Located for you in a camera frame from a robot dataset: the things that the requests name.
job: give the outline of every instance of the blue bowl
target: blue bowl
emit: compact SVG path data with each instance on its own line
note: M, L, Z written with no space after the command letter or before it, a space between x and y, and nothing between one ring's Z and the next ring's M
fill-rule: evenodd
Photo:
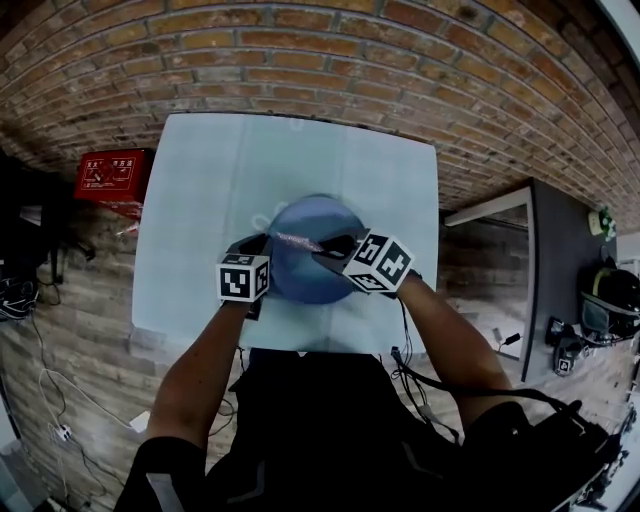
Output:
M346 228L362 229L363 225L338 200L327 196L309 196L282 210L268 232L271 235L279 232L321 241ZM285 299L304 304L331 304L353 291L349 281L318 264L310 252L291 247L277 238L273 240L271 277L275 289Z

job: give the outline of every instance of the brick wall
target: brick wall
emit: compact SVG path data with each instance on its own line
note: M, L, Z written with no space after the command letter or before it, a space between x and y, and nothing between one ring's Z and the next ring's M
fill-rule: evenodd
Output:
M635 229L637 75L594 9L46 0L0 40L0 145L73 178L84 152L155 146L171 112L314 117L433 144L442 208L535 176Z

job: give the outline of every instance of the red box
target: red box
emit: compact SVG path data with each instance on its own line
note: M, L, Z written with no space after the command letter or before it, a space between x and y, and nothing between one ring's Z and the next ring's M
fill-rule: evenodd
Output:
M127 149L86 153L74 197L88 199L125 217L140 220L154 152Z

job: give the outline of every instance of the sleeve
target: sleeve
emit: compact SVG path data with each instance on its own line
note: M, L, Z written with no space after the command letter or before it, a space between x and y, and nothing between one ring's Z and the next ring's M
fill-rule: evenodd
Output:
M205 450L183 439L160 437L136 453L115 511L194 510L204 487Z

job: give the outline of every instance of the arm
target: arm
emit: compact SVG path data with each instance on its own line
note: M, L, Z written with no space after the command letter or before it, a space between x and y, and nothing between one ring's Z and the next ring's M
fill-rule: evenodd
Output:
M148 439L177 437L207 447L248 310L247 303L225 304L169 369L151 410Z
M420 333L429 359L445 384L511 389L498 357L482 335L420 278L409 275L398 289ZM495 405L510 397L453 397L466 429Z

